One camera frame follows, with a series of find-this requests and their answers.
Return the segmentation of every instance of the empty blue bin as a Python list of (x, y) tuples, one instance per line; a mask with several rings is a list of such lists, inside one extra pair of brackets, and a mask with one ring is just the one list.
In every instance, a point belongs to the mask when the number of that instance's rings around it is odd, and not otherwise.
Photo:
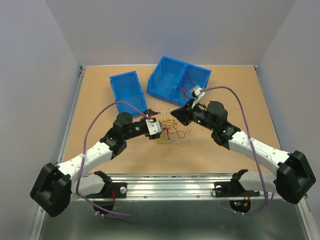
[(211, 70), (163, 56), (149, 78), (146, 92), (183, 106), (192, 98), (191, 89), (207, 86), (210, 74)]
[[(111, 76), (110, 84), (115, 101), (127, 102), (141, 112), (147, 110), (146, 98), (142, 91), (136, 71)], [(139, 115), (139, 113), (125, 104), (117, 104), (116, 107), (119, 113), (127, 112), (134, 117)]]

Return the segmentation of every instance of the tabletop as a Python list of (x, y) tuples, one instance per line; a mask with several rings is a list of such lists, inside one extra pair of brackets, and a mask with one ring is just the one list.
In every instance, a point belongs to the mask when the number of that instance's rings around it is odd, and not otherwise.
[[(83, 151), (85, 133), (96, 115), (114, 102), (110, 76), (136, 71), (148, 108), (161, 112), (179, 106), (147, 94), (148, 79), (155, 65), (89, 66), (79, 90), (68, 140), (63, 154), (67, 161)], [(279, 142), (262, 93), (254, 66), (211, 66), (201, 67), (212, 70), (207, 87), (227, 86), (239, 96), (250, 132), (253, 138), (279, 148)], [(223, 103), (228, 111), (228, 121), (245, 130), (244, 120), (236, 98), (226, 89), (207, 91), (201, 102)], [(118, 110), (112, 106), (92, 127), (87, 147), (93, 146), (112, 127)], [(93, 169), (107, 174), (193, 174), (193, 173), (235, 173), (241, 169), (257, 171), (256, 163), (239, 153), (218, 146), (211, 138), (211, 131), (191, 123), (192, 139), (178, 143), (156, 143), (140, 136), (127, 141), (127, 148), (112, 161)]]

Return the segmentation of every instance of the gray wall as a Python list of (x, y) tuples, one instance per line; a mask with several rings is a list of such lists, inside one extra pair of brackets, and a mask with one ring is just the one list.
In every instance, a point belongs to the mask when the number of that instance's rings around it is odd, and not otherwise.
[(29, 239), (41, 167), (57, 160), (76, 62), (44, 0), (0, 3), (0, 239)]
[(82, 66), (258, 64), (294, 0), (46, 0)]
[(320, 228), (320, 1), (296, 0), (258, 68), (283, 149), (304, 152), (318, 182), (309, 205)]

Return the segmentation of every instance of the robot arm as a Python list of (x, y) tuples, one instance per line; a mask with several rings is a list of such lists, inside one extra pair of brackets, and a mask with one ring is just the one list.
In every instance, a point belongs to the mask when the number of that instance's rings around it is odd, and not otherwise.
[[(204, 92), (195, 88), (183, 107), (173, 110), (171, 115), (183, 125), (197, 123), (210, 131), (213, 140), (224, 148), (240, 153), (254, 160), (254, 154), (247, 134), (227, 121), (228, 112), (222, 103), (211, 101), (208, 106), (199, 103)], [(267, 192), (278, 193), (286, 201), (297, 204), (316, 182), (306, 156), (299, 151), (288, 153), (277, 150), (256, 139), (251, 139), (259, 162), (271, 171), (263, 173)], [(246, 169), (232, 176), (230, 184), (220, 191), (241, 194), (245, 191), (260, 191), (262, 183), (257, 172)]]
[[(82, 174), (108, 162), (118, 156), (126, 147), (126, 140), (145, 135), (149, 139), (158, 139), (163, 129), (156, 119), (142, 118), (133, 122), (128, 112), (118, 114), (113, 127), (94, 146), (86, 151)], [(76, 185), (81, 169), (83, 154), (66, 162), (46, 164), (40, 171), (30, 196), (51, 217), (62, 213), (71, 201), (79, 199)], [(82, 196), (100, 193), (112, 183), (110, 177), (97, 171), (87, 177), (81, 177), (79, 192)]]

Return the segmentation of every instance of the blue plastic container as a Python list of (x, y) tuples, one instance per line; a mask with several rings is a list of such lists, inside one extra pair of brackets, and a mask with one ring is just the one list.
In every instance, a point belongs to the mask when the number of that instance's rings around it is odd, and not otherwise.
[(149, 78), (146, 92), (183, 106), (192, 98), (191, 89), (207, 86), (210, 74), (211, 70), (163, 56)]
[[(141, 112), (147, 110), (146, 98), (136, 71), (111, 76), (110, 84), (115, 101), (125, 101)], [(125, 104), (117, 104), (116, 107), (119, 113), (127, 112), (134, 117), (139, 115), (139, 113)]]

